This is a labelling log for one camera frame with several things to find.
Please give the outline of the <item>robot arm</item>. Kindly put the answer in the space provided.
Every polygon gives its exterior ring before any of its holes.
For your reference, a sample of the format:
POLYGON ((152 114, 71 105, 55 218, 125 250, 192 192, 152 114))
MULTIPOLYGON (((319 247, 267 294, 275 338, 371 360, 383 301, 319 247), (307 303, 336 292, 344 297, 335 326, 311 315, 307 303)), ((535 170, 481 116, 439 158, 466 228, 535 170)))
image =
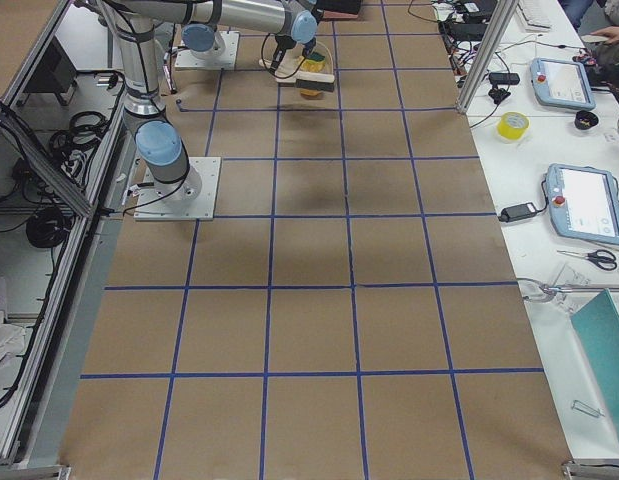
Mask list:
POLYGON ((235 65, 239 30, 271 34, 278 46, 266 68, 276 71, 287 50, 311 48, 322 12, 314 1, 100 1, 117 37, 125 76, 123 120, 147 166, 133 214, 138 220, 210 220, 221 160, 190 156, 168 120, 161 85, 169 66, 196 70, 235 65))

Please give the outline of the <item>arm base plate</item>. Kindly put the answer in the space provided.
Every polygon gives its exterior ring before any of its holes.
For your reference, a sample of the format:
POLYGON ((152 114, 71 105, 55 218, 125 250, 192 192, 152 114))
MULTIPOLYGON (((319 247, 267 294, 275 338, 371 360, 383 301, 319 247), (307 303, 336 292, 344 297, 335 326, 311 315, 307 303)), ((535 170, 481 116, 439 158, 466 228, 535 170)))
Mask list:
POLYGON ((240 34, 187 27, 182 32, 177 70, 234 70, 240 34))
POLYGON ((222 159, 220 157, 191 157, 190 170, 184 185, 164 185, 155 181, 148 167, 143 181, 152 186, 139 193, 141 204, 133 211, 138 221, 212 220, 222 159))

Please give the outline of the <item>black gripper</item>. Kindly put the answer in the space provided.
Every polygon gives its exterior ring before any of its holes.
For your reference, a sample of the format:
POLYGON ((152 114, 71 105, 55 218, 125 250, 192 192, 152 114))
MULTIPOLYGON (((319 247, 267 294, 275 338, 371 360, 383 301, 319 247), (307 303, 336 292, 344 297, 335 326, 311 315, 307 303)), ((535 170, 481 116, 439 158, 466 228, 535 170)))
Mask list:
POLYGON ((272 55, 270 68, 278 68, 284 60, 287 51, 297 46, 297 41, 289 35, 275 34, 274 39, 276 48, 272 55))

